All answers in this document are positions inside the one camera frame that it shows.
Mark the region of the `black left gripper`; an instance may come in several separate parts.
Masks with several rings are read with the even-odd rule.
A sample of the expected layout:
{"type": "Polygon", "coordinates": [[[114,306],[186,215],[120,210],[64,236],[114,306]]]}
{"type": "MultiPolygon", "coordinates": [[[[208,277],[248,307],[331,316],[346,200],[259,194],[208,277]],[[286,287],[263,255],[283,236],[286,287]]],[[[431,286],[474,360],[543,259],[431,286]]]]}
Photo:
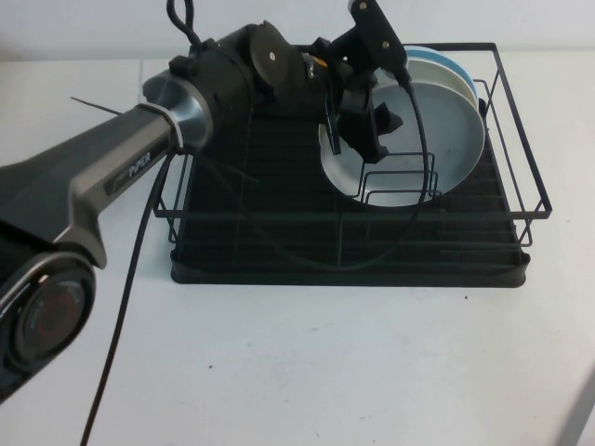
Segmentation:
{"type": "Polygon", "coordinates": [[[341,154],[339,136],[367,164],[383,160],[389,151],[379,137],[400,127],[400,117],[385,102],[375,106],[376,64],[363,46],[304,46],[322,67],[325,83],[324,126],[334,156],[341,154]]]}

